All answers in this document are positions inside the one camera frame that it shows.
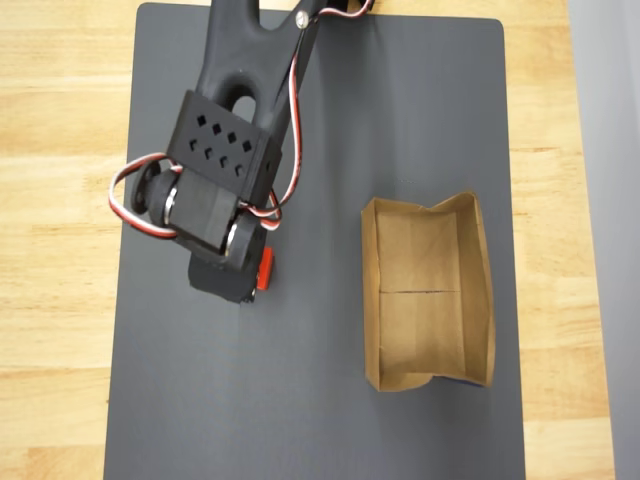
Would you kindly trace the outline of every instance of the wooden surface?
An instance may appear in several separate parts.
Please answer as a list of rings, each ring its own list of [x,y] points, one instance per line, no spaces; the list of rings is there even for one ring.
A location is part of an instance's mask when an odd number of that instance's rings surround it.
[[[120,241],[106,190],[125,155],[138,3],[2,2],[3,480],[102,478]],[[504,24],[527,474],[613,478],[566,0],[376,10]]]

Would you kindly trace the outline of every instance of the gray wall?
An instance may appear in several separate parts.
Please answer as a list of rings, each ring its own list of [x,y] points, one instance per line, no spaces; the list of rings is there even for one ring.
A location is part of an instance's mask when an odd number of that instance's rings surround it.
[[[570,0],[617,478],[640,472],[640,1]]]

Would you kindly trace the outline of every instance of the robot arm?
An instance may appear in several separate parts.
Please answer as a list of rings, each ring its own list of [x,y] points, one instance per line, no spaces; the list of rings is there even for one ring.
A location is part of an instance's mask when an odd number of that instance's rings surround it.
[[[195,90],[185,94],[166,155],[138,159],[114,177],[112,209],[144,233],[190,250],[189,280],[199,290],[236,303],[254,299],[267,231],[278,228],[281,207],[297,184],[302,156],[297,92],[318,20],[361,16],[373,1],[363,1],[354,13],[327,3],[300,0],[277,29],[266,30],[258,0],[213,2],[202,71]],[[251,121],[232,113],[244,96],[255,100]],[[278,200],[273,183],[290,120],[295,167]],[[165,158],[171,166],[162,170],[159,160]],[[112,194],[115,184],[136,170],[131,207],[148,214],[150,222],[126,211]]]

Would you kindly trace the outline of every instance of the black plastic part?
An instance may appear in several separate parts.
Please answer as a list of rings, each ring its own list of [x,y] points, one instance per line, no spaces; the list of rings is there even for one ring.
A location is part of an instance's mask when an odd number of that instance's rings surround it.
[[[342,10],[343,12],[347,11],[349,7],[349,0],[329,0],[327,2],[327,7],[337,8],[338,10]]]
[[[146,185],[146,190],[144,191],[145,206],[149,211],[149,219],[154,225],[164,226],[166,200],[177,180],[178,174],[176,172],[165,170],[160,175],[153,177]]]
[[[167,154],[260,206],[267,202],[282,158],[264,130],[193,91],[185,94]]]
[[[258,0],[215,0],[209,13],[207,46],[196,91],[227,110],[239,98],[256,102],[252,123],[282,145],[290,121],[286,78],[298,41],[297,79],[302,84],[318,23],[300,30],[296,14],[314,15],[327,0],[300,0],[275,30],[260,25]]]
[[[223,254],[238,197],[186,168],[176,188],[169,226],[205,248]]]
[[[160,175],[160,164],[158,162],[149,162],[138,172],[135,182],[133,183],[133,194],[131,195],[131,210],[138,215],[147,213],[148,203],[145,192],[154,177]]]
[[[241,213],[231,228],[233,238],[231,235],[227,238],[226,264],[234,270],[240,270],[256,253],[262,257],[261,251],[256,252],[256,242],[266,238],[266,231],[260,226],[260,220],[248,212]]]
[[[254,238],[251,255],[242,270],[231,270],[219,264],[207,262],[197,255],[189,261],[189,282],[197,290],[213,293],[230,302],[253,302],[260,261],[266,241],[262,235]]]

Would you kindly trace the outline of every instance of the red object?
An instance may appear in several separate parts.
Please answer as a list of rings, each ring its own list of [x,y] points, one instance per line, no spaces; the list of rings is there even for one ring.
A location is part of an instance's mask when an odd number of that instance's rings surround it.
[[[258,290],[266,290],[269,288],[269,279],[271,278],[271,270],[273,269],[273,248],[265,247],[262,253],[262,261],[258,270]]]

